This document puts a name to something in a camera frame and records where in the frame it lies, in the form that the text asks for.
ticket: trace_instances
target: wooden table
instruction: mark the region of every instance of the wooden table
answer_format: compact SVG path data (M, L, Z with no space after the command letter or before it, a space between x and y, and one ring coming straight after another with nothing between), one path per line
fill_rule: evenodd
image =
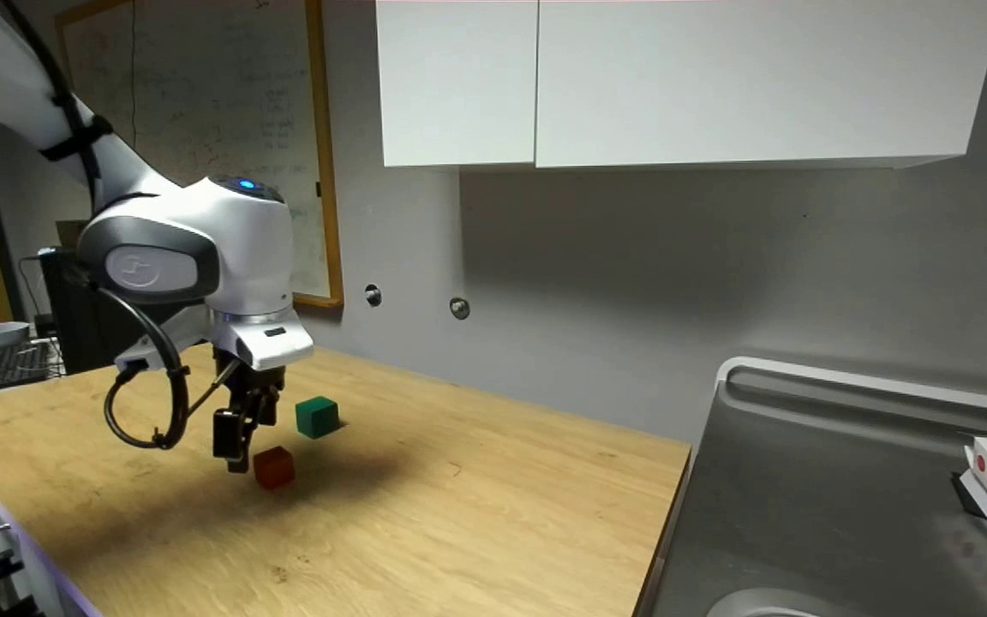
M188 363L199 393L206 351ZM690 456L319 351L255 440L297 463L269 495L209 456L228 392L176 451L145 451L101 419L109 379L0 392L0 500L104 615L632 615ZM294 433L313 393L343 433ZM166 424L166 379L139 377L121 407Z

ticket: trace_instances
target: black cable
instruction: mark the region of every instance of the black cable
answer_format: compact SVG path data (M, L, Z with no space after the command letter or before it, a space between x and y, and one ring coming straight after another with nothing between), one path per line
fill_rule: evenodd
M86 123L84 123L84 113L78 113L78 104L76 104L76 92L69 87L69 79L62 75L62 68L54 64L53 51L44 47L44 40L38 38L38 30L28 25L28 18L15 6L15 0L4 0L16 34L28 40L28 47L38 55L49 81L53 81L53 104L62 110L62 118L69 121L69 131L72 138L84 138L86 132ZM84 161L84 171L86 171L86 187L89 187L89 210L101 213L101 202L96 202L96 180L101 180L101 165L96 165L96 154L92 154L92 142L78 142L78 161Z
M235 359L220 371L220 377L209 384L209 392L197 397L197 405L188 407L188 415L197 415L199 405L206 405L206 400L212 397L212 392L223 387L223 379L228 379L237 367L239 367L239 359L235 355Z
M127 316L133 316L133 317L141 322L141 329L145 329L145 336L152 340L152 346L159 351L163 367L166 367L169 384L173 384L173 424L169 424L169 433L159 433L159 429L153 429L152 443L145 443L145 440L139 440L139 436L127 436L127 433L121 429L121 423L116 423L116 412L113 412L116 392L121 392L127 379L133 379L133 377L141 373L141 367L133 363L133 367L121 371L121 377L113 379L109 393L107 393L107 405L104 405L107 424L109 424L109 433L113 433L121 443L127 443L127 444L139 444L139 450L176 450L176 444L183 443L184 424L188 424L188 415L191 415L191 407L188 407L188 384L184 384L184 373L188 373L188 371L183 367L183 355L179 355L173 336L169 336L148 311L133 308L127 299L121 299L121 295L109 290L109 288L101 288L101 290L104 290L109 303L116 303Z

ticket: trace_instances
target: stainless steel sink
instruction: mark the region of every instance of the stainless steel sink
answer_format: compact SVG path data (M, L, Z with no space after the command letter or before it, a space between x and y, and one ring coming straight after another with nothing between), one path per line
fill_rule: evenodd
M729 359L661 585L661 617L985 617L987 525L952 472L987 393Z

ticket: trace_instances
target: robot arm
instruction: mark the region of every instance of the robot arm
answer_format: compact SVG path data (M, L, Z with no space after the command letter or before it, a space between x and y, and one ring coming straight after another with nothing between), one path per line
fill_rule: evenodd
M16 26L0 15L0 123L92 184L96 216L78 237L78 261L96 288L127 311L159 303L201 303L209 308L209 336L220 373L231 377L231 415L237 415L228 429L217 415L217 456L239 469L255 424L272 424L281 367L313 351L313 336L293 308L287 207L259 180L201 178L188 187L169 180L62 90L43 46L25 38L28 25L16 22ZM179 392L179 367L173 367L179 355L166 351L166 363L173 392ZM184 392L176 397L183 397L183 423L152 444L179 443L188 407Z

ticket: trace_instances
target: white cabinet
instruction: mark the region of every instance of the white cabinet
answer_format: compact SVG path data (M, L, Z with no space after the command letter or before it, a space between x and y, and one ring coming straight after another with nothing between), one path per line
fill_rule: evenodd
M376 0L386 165L909 161L971 144L987 0Z
M538 0L376 0L385 165L535 161Z
M987 0L543 3L538 165L951 156Z

